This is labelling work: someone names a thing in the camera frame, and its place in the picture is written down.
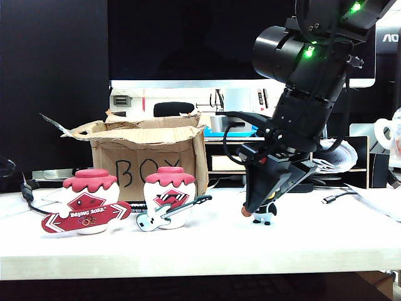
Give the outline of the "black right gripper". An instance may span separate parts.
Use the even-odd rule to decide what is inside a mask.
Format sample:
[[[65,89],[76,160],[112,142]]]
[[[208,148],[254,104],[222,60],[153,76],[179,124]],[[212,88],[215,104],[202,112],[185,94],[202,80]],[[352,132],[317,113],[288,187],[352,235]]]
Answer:
[[[307,130],[258,127],[259,140],[241,145],[241,164],[246,168],[245,217],[277,215],[275,200],[316,171],[316,165],[295,165],[317,148],[317,135]]]

